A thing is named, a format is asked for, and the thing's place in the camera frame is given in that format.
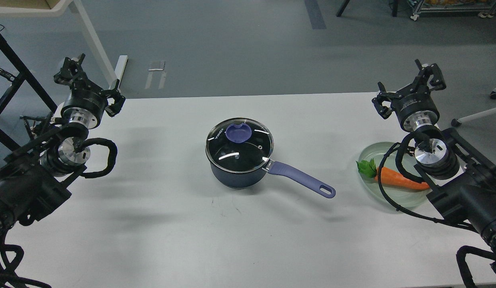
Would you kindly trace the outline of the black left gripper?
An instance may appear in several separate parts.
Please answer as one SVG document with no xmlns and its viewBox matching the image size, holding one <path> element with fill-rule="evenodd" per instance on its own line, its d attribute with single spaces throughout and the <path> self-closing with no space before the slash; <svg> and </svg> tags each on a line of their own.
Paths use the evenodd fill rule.
<svg viewBox="0 0 496 288">
<path fill-rule="evenodd" d="M 54 75 L 54 82 L 70 88 L 70 95 L 61 109 L 61 117 L 66 122 L 79 122 L 91 130 L 99 126 L 104 111 L 110 117 L 118 115 L 126 97 L 120 92 L 119 79 L 108 90 L 97 87 L 89 80 L 82 68 L 85 57 L 85 54 L 77 58 L 65 57 L 60 71 Z"/>
</svg>

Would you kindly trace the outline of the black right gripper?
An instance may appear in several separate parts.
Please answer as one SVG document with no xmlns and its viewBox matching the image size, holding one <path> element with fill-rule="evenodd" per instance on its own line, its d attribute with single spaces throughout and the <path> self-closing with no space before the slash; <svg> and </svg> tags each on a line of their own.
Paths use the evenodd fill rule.
<svg viewBox="0 0 496 288">
<path fill-rule="evenodd" d="M 415 60 L 415 64 L 419 73 L 411 84 L 400 89 L 403 97 L 397 98 L 396 92 L 387 91 L 383 83 L 378 82 L 378 94 L 371 100 L 384 120 L 395 112 L 400 127 L 407 132 L 438 122 L 440 114 L 430 92 L 447 87 L 438 64 L 422 64 L 420 60 Z"/>
</svg>

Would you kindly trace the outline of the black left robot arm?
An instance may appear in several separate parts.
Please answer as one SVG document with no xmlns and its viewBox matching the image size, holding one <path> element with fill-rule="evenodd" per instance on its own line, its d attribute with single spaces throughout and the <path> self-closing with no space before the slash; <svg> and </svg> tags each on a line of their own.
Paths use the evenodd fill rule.
<svg viewBox="0 0 496 288">
<path fill-rule="evenodd" d="M 29 226 L 60 207 L 71 196 L 68 187 L 78 177 L 109 174 L 118 148 L 105 138 L 89 138 L 104 113 L 114 117 L 125 103 L 120 80 L 103 89 L 89 80 L 82 68 L 85 55 L 66 57 L 54 81 L 70 88 L 61 115 L 34 117 L 27 131 L 30 142 L 14 150 L 0 168 L 0 288 L 47 288 L 41 281 L 19 277 L 16 268 L 24 257 L 21 246 L 6 244 L 15 225 Z"/>
</svg>

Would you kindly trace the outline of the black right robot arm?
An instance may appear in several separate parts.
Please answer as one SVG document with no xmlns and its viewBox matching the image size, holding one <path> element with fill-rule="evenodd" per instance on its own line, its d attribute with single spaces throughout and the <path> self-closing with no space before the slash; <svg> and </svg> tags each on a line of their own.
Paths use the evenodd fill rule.
<svg viewBox="0 0 496 288">
<path fill-rule="evenodd" d="M 389 118 L 396 114 L 400 128 L 407 132 L 401 142 L 394 143 L 378 166 L 377 182 L 385 200 L 407 215 L 462 228 L 480 235 L 490 250 L 462 246 L 456 261 L 463 283 L 474 288 L 466 255 L 473 254 L 492 261 L 496 274 L 496 165 L 476 150 L 453 129 L 440 130 L 440 118 L 431 92 L 446 88 L 438 64 L 422 64 L 413 82 L 396 92 L 389 92 L 378 82 L 379 92 L 372 103 L 378 114 Z M 386 159 L 395 153 L 395 165 L 405 179 L 425 182 L 431 191 L 428 201 L 442 215 L 431 218 L 397 204 L 384 190 L 381 174 Z"/>
</svg>

